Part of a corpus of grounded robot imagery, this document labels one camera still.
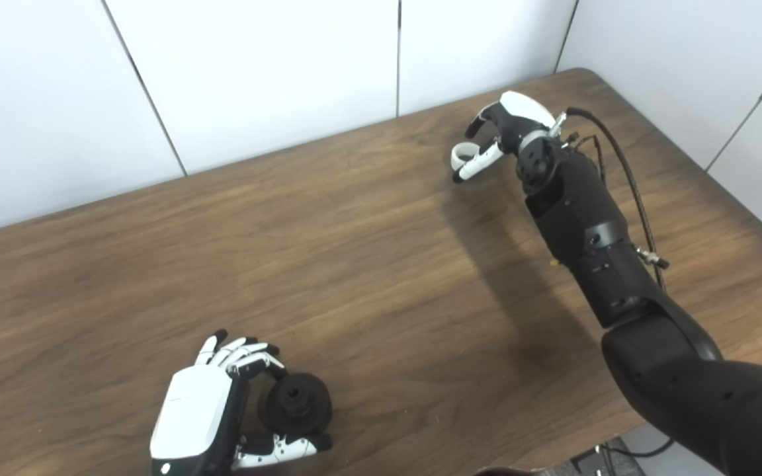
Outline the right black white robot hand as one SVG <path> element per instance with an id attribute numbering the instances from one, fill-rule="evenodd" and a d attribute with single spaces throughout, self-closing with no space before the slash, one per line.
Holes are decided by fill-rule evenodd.
<path id="1" fill-rule="evenodd" d="M 517 156 L 535 139 L 554 139 L 560 133 L 559 121 L 547 108 L 516 91 L 506 91 L 499 100 L 484 106 L 466 127 L 465 138 L 474 139 L 487 123 L 496 129 L 496 136 L 489 144 L 469 141 L 452 148 L 450 166 L 454 183 L 470 180 L 505 155 Z"/>

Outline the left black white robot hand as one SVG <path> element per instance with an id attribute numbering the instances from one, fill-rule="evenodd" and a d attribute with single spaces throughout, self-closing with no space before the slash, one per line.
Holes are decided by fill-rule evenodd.
<path id="1" fill-rule="evenodd" d="M 193 364 L 173 374 L 151 435 L 152 474 L 235 475 L 333 448 L 333 403 L 323 380 L 288 371 L 274 344 L 228 336 L 218 329 Z M 244 432 L 251 386 L 263 374 L 273 379 L 258 405 L 264 429 Z"/>

